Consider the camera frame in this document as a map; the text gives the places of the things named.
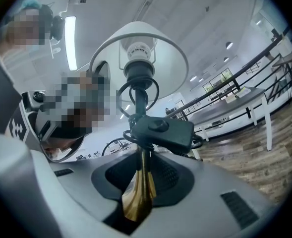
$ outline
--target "wooden floor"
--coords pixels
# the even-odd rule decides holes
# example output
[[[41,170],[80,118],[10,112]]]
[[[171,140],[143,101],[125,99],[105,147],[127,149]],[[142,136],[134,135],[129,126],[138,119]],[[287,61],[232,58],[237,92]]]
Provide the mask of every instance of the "wooden floor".
[[[292,102],[271,115],[273,145],[266,149],[266,125],[261,121],[215,139],[198,149],[204,162],[219,165],[268,195],[283,200],[292,186]]]

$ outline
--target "fluorescent light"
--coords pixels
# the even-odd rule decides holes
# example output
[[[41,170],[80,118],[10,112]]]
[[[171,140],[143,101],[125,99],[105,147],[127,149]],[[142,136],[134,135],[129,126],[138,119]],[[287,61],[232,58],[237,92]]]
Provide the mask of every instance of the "fluorescent light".
[[[226,43],[226,49],[229,50],[233,46],[233,42]]]
[[[66,17],[65,18],[65,49],[66,57],[68,62],[68,67],[70,70],[77,70],[76,58],[75,58],[75,21],[76,17]]]

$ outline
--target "white lamp shade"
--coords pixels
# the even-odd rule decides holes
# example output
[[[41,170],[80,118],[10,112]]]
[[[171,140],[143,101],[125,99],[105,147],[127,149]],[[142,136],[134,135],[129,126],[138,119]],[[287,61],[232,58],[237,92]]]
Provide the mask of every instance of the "white lamp shade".
[[[122,69],[129,62],[127,51],[123,48],[121,40],[136,36],[157,39],[155,48],[151,50],[149,61],[153,62],[156,57],[156,61],[153,63],[155,68],[153,78],[157,81],[160,88],[159,98],[175,92],[187,77],[187,58],[181,48],[171,39],[144,22],[131,22],[110,36],[94,53],[91,60],[91,63],[93,63],[92,70],[95,71],[96,67],[105,60],[109,64],[111,92],[115,93],[116,90],[119,90],[127,82]],[[154,100],[156,87],[152,85],[147,89],[147,93],[149,101]],[[124,102],[131,102],[128,89],[123,92],[121,99]]]

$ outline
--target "brass lamp stem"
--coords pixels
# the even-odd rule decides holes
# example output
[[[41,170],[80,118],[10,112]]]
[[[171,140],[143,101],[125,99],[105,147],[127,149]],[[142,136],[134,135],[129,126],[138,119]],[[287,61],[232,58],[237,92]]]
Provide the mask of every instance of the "brass lamp stem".
[[[150,173],[150,152],[137,146],[137,171],[133,189],[122,196],[126,218],[141,223],[151,212],[152,199],[156,196]]]

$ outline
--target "white ceiling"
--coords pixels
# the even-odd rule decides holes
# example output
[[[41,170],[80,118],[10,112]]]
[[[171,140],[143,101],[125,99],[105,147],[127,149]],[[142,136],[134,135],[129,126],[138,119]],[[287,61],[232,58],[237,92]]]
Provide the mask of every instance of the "white ceiling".
[[[63,17],[77,17],[78,68],[87,64],[101,43],[125,24],[138,20],[156,27],[187,55],[190,73],[184,89],[197,85],[204,72],[203,77],[217,73],[224,66],[224,57],[232,59],[236,55],[255,5],[255,0],[87,0],[69,5],[68,0],[39,1],[55,2],[54,14],[67,8]],[[230,50],[225,48],[227,41],[234,43]],[[61,48],[54,59],[50,56],[31,59],[15,69],[8,64],[19,91],[48,89],[68,72],[64,38],[54,47]],[[190,83],[193,75],[198,77]]]

